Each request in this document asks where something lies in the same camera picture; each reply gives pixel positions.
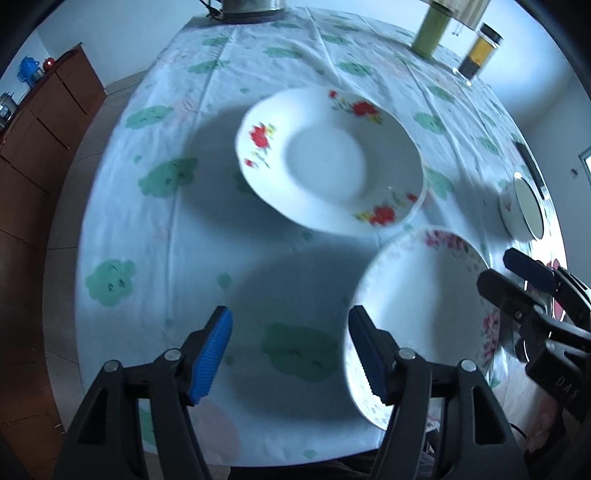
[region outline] plate with pink flowers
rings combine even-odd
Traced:
[[[354,93],[311,87],[266,98],[245,115],[235,147],[255,193],[318,231],[363,235],[400,225],[427,192],[404,126]]]
[[[353,297],[375,326],[398,346],[424,359],[457,365],[470,358],[486,374],[499,340],[499,310],[476,288],[486,262],[470,243],[441,227],[397,235],[365,271]],[[349,392],[359,411],[386,429],[392,407],[372,394],[347,330],[344,345]],[[431,399],[427,430],[439,428],[442,400]]]

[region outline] plate center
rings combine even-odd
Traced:
[[[347,202],[365,190],[363,149],[340,128],[315,125],[300,131],[287,144],[285,160],[296,182],[326,200]]]

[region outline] silver bolt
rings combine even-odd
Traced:
[[[398,351],[398,356],[400,358],[402,358],[403,360],[413,360],[414,358],[417,357],[417,354],[414,352],[414,350],[412,350],[410,348],[402,347]]]
[[[476,364],[472,360],[470,360],[469,358],[462,360],[460,367],[462,367],[462,370],[465,370],[466,372],[475,372],[476,371]]]
[[[103,367],[103,370],[107,373],[113,373],[116,372],[118,368],[119,362],[117,360],[109,360]]]
[[[175,362],[179,358],[181,358],[181,350],[178,348],[171,348],[164,353],[164,358],[169,362]]]

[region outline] blue object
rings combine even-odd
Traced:
[[[21,67],[18,70],[17,78],[21,82],[27,82],[29,87],[33,88],[38,78],[35,76],[39,70],[39,62],[33,57],[25,57],[21,60]]]
[[[229,309],[220,309],[217,319],[213,320],[216,324],[205,340],[191,372],[189,398],[195,404],[209,393],[232,334],[234,319]]]
[[[516,248],[510,248],[505,252],[503,263],[508,270],[530,282],[537,290],[549,294],[556,292],[554,271]]]
[[[368,379],[369,386],[374,395],[383,403],[388,399],[386,387],[386,375],[390,369],[383,354],[372,339],[370,329],[377,330],[363,307],[353,307],[349,311],[349,334],[359,355],[359,360]]]

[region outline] white tablecloth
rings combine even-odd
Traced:
[[[409,51],[412,37],[305,8],[260,25],[196,18],[174,37],[115,127],[86,210],[76,280],[85,389],[108,359],[151,362],[223,304],[234,334],[210,395],[190,410],[209,463],[288,465],[379,446],[383,431],[349,398],[340,344],[351,295],[396,230],[342,238],[286,220],[245,183],[233,145],[247,109],[285,88],[363,95],[404,124],[427,166],[427,199],[404,228],[451,228],[504,271],[508,247],[531,252],[498,207],[513,172],[530,176],[512,143],[522,136],[490,88],[451,73],[457,56],[439,47],[426,62]],[[533,256],[566,264],[550,201],[545,213]],[[286,371],[269,345],[304,345],[308,357]],[[309,374],[315,355],[320,375]],[[508,369],[499,348],[490,381]],[[155,451],[141,407],[144,447]]]

